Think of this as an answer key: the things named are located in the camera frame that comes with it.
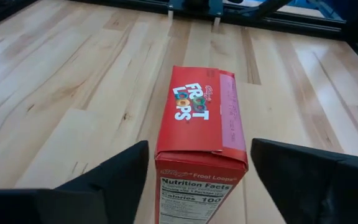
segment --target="nutrition facts label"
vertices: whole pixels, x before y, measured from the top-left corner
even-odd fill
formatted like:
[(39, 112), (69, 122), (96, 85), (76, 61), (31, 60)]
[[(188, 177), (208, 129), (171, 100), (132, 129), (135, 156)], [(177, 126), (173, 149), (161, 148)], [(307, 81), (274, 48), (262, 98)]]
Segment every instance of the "nutrition facts label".
[(233, 185), (161, 177), (160, 224), (205, 224)]

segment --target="wooden floor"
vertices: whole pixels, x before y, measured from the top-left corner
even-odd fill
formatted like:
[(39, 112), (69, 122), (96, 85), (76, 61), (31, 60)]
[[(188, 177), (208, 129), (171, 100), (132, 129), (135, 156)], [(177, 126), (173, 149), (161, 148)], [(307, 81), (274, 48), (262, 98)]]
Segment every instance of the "wooden floor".
[[(56, 187), (141, 139), (153, 154), (173, 65), (236, 73), (248, 147), (358, 155), (358, 56), (344, 42), (41, 0), (0, 24), (0, 188)], [(136, 223), (154, 223), (154, 168)], [(211, 223), (284, 223), (252, 161)]]

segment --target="red cereal box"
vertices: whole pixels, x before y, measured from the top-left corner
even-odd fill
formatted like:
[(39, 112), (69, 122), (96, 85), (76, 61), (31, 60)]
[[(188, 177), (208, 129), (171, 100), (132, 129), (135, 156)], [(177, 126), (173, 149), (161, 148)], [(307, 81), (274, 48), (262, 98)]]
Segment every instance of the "red cereal box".
[(248, 170), (233, 73), (173, 68), (155, 164), (155, 223), (208, 223)]

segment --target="box flap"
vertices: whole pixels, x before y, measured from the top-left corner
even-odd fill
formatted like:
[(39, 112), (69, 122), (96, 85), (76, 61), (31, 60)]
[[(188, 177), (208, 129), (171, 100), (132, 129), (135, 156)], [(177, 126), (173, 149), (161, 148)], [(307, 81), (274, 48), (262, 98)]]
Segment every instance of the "box flap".
[(174, 67), (156, 154), (209, 152), (247, 163), (234, 74)]

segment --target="froot loops logo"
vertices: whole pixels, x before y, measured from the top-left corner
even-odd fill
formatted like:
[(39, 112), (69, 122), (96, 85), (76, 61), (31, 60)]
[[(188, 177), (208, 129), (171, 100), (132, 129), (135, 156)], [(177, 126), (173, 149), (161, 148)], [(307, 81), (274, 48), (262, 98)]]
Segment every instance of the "froot loops logo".
[(190, 120), (191, 118), (209, 119), (206, 99), (200, 84), (193, 83), (173, 89), (176, 98), (176, 107), (180, 112), (175, 114), (176, 120)]

